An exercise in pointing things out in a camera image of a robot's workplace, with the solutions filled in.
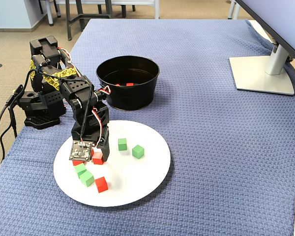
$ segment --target wall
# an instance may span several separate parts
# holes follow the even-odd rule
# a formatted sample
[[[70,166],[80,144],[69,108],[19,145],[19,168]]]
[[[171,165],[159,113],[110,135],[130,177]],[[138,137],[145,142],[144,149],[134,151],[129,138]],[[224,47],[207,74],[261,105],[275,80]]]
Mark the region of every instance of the wall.
[[[0,0],[0,29],[31,29],[46,14],[40,14],[38,0]]]
[[[46,3],[45,1],[40,1],[44,14],[40,13],[38,0],[24,0],[26,10],[28,12],[29,16],[29,23],[31,25],[31,28],[33,28],[43,17],[46,15]]]

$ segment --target red cube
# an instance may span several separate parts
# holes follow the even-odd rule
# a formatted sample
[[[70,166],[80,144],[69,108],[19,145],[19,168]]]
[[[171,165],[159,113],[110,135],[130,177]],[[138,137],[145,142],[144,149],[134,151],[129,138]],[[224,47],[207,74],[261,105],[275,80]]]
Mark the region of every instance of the red cube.
[[[84,161],[72,161],[73,166],[80,165],[81,163],[84,163]]]
[[[97,164],[97,165],[103,165],[104,163],[104,160],[103,160],[103,153],[101,152],[94,152],[92,150],[92,160],[93,160],[93,163],[94,164]]]
[[[99,193],[108,190],[108,186],[107,186],[107,182],[105,180],[105,177],[96,179],[95,184],[96,184],[96,187],[97,187],[97,190]]]

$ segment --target table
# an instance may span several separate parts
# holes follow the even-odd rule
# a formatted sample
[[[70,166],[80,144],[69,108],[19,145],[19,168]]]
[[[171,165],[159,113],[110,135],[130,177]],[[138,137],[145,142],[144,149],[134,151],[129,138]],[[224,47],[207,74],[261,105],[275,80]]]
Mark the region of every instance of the table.
[[[245,20],[90,20],[71,55],[97,88],[106,59],[160,66],[154,101],[110,108],[110,118],[157,130],[171,150],[169,173],[129,205],[70,199],[53,177],[74,123],[67,108],[60,125],[25,127],[0,167],[0,235],[293,235],[295,96],[236,90],[229,62],[270,52]],[[295,70],[285,68],[295,89]]]

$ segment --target circuit board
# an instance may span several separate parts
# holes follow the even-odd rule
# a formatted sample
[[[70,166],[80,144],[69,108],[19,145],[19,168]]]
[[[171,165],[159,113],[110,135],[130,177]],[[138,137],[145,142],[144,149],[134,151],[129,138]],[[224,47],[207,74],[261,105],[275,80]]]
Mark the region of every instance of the circuit board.
[[[93,142],[80,142],[73,140],[69,160],[73,161],[91,161]]]

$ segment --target black pot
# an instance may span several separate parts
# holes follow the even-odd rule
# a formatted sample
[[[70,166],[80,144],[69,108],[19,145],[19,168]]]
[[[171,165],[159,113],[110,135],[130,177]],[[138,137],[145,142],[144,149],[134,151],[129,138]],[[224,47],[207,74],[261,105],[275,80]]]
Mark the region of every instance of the black pot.
[[[153,100],[159,67],[147,58],[123,56],[103,62],[96,74],[102,87],[109,85],[111,89],[111,94],[107,95],[108,104],[120,110],[133,111]]]

